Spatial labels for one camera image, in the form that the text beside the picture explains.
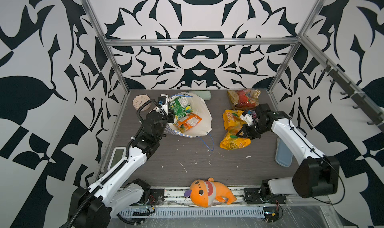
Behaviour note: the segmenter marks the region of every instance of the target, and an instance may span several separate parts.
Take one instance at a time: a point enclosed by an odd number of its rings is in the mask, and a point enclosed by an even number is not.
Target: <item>device screen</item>
[[[115,155],[113,156],[113,159],[112,159],[111,168],[114,167],[119,160],[121,160],[123,152],[124,152],[124,149],[115,150]]]

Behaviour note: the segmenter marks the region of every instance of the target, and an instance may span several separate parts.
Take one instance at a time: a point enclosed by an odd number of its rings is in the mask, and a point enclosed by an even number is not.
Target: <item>snack bag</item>
[[[242,124],[239,124],[229,128],[224,139],[220,142],[220,147],[226,150],[236,150],[251,144],[251,139],[236,136],[236,134],[241,130],[242,126]]]
[[[261,94],[259,90],[243,89],[227,91],[227,93],[234,110],[248,110],[259,105],[259,95]]]
[[[185,117],[187,114],[193,112],[187,98],[184,96],[177,97],[173,101],[170,101],[169,108],[175,111],[176,120],[179,120],[182,117]]]
[[[234,127],[239,124],[245,124],[245,121],[240,119],[242,114],[242,110],[225,110],[223,114],[224,129],[227,130],[230,127]]]
[[[173,125],[176,126],[181,132],[184,132],[197,125],[201,120],[200,116],[191,113],[184,116]]]

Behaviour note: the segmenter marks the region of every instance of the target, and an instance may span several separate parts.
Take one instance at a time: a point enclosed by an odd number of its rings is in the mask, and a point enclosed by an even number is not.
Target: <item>shark plush toy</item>
[[[214,182],[211,177],[208,180],[195,180],[189,190],[185,191],[185,197],[191,197],[195,205],[208,207],[214,199],[225,202],[223,197],[228,198],[227,204],[232,204],[237,200],[231,190],[220,182]]]

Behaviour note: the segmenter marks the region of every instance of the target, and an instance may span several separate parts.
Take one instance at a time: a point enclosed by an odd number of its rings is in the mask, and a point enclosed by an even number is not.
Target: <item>green snack package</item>
[[[189,105],[187,98],[184,96],[180,96],[173,101],[169,102],[170,109],[175,111],[175,118],[176,120],[179,120],[180,118],[183,118],[184,116],[188,115],[189,113],[192,113],[192,107]]]

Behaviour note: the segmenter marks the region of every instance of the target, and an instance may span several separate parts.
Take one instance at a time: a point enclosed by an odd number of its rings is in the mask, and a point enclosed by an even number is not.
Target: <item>black and white patterned wall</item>
[[[334,63],[384,107],[383,0],[327,0],[308,32]],[[384,225],[384,134],[301,46],[273,91],[278,106],[327,155],[339,160],[346,186],[335,205],[344,225]],[[341,199],[339,183],[332,202]]]
[[[124,96],[80,0],[0,0],[2,227],[64,224]]]
[[[295,37],[315,0],[90,0],[109,39]],[[115,47],[130,88],[267,88],[288,45]]]

